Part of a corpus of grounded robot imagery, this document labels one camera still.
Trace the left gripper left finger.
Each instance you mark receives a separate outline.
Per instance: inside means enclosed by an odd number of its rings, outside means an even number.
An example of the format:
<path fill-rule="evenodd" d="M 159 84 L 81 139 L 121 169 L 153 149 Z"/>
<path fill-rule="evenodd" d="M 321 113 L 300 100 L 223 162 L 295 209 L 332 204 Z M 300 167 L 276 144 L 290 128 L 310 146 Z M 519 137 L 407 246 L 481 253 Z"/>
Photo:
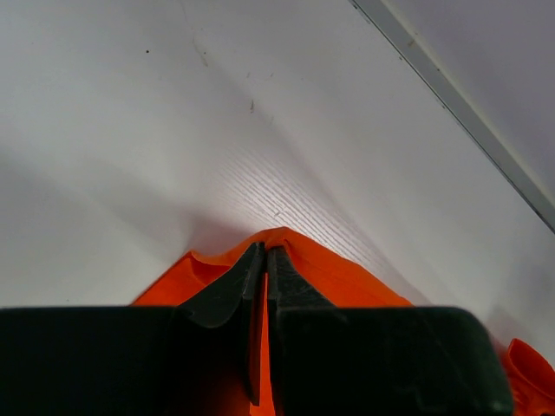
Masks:
<path fill-rule="evenodd" d="M 265 247 L 239 260 L 176 310 L 176 406 L 250 406 L 260 401 Z"/>

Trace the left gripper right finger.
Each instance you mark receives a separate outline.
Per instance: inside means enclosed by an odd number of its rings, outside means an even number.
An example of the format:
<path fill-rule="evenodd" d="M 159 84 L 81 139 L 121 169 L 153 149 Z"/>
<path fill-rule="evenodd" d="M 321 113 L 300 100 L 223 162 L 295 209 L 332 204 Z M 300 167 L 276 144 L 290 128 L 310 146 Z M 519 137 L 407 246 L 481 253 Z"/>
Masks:
<path fill-rule="evenodd" d="M 269 250 L 267 271 L 271 395 L 276 415 L 284 415 L 284 348 L 278 328 L 278 313 L 287 308 L 334 308 L 335 305 L 298 273 L 285 247 L 278 246 Z"/>

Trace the orange t shirt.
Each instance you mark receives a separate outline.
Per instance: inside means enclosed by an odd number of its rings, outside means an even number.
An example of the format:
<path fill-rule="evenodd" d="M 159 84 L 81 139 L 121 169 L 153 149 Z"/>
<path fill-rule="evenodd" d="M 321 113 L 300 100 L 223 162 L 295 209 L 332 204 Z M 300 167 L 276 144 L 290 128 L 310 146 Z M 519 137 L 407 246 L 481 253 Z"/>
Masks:
<path fill-rule="evenodd" d="M 408 306 L 360 264 L 336 254 L 287 227 L 259 231 L 227 251 L 216 254 L 189 250 L 133 302 L 134 305 L 179 305 L 227 272 L 253 243 L 267 249 L 282 246 L 296 270 L 340 307 Z M 499 348 L 516 415 L 554 413 L 554 369 L 537 350 L 514 338 Z"/>

